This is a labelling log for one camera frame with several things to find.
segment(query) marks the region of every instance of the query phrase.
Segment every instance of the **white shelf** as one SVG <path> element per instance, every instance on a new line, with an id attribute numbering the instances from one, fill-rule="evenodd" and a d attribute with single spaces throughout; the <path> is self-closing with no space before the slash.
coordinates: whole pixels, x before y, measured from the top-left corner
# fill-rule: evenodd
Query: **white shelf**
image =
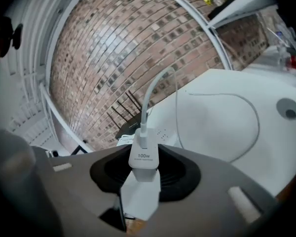
<path id="1" fill-rule="evenodd" d="M 274 4 L 276 0 L 235 0 L 208 23 L 208 28 L 218 28 Z"/>

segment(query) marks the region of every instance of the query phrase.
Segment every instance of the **yellow flower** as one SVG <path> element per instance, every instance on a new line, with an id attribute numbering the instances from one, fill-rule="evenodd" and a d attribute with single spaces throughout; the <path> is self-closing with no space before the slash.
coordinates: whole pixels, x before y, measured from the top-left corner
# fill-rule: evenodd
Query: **yellow flower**
<path id="1" fill-rule="evenodd" d="M 204 2 L 205 2 L 207 5 L 211 5 L 211 4 L 212 4 L 212 0 L 204 0 Z"/>

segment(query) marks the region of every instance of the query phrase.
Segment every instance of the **white charger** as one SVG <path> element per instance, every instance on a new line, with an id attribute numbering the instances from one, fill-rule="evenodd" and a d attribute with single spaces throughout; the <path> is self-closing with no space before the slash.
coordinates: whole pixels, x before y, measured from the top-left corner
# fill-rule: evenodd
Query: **white charger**
<path id="1" fill-rule="evenodd" d="M 133 169 L 133 173 L 138 182 L 152 182 L 159 166 L 157 135 L 154 129 L 147 128 L 147 109 L 150 95 L 154 87 L 162 76 L 169 71 L 175 73 L 172 67 L 161 71 L 149 85 L 144 97 L 141 127 L 135 132 L 128 160 L 128 164 Z"/>

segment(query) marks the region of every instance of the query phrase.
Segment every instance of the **shelf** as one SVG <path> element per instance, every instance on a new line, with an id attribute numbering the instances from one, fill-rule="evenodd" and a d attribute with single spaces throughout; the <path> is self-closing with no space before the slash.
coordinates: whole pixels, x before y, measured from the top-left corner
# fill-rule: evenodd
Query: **shelf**
<path id="1" fill-rule="evenodd" d="M 211 19 L 208 28 L 218 28 L 274 4 L 276 4 L 276 0 L 228 0 L 208 15 Z"/>

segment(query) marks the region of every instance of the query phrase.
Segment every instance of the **brick wall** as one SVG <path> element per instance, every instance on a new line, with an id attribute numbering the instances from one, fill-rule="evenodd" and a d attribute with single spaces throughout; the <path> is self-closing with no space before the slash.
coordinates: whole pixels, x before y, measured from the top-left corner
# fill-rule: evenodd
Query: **brick wall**
<path id="1" fill-rule="evenodd" d="M 189 0 L 203 15 L 214 6 Z M 236 69 L 251 63 L 267 46 L 255 16 L 218 29 Z M 118 128 L 136 108 L 126 100 L 131 90 L 142 102 L 157 73 L 172 66 L 179 87 L 209 68 L 222 69 L 213 45 L 196 21 L 174 0 L 81 0 L 58 39 L 51 71 L 51 94 L 72 130 L 96 149 L 116 145 Z M 173 93 L 166 75 L 150 105 Z"/>

